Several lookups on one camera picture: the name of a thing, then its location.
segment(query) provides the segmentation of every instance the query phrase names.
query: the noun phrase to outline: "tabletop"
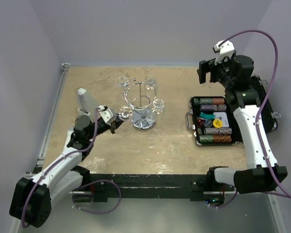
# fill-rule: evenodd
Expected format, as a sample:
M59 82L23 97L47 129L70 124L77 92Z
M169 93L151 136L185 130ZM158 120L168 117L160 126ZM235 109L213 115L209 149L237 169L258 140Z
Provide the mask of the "tabletop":
M86 89L98 101L115 110L124 104L116 78L157 79L157 97L165 101L163 120L140 132L125 122L116 134L105 132L80 164L91 173L205 174L212 166L246 168L243 144L199 147L187 130L185 113L191 96L223 96L219 83L199 84L195 67L70 67L62 88L44 167L57 158L66 132L78 117L77 90Z

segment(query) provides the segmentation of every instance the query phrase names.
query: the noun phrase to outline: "teal object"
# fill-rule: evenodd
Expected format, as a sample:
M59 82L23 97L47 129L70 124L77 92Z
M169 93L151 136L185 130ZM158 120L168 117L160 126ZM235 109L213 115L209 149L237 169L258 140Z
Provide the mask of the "teal object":
M208 120L214 120L214 114L200 113L200 117Z

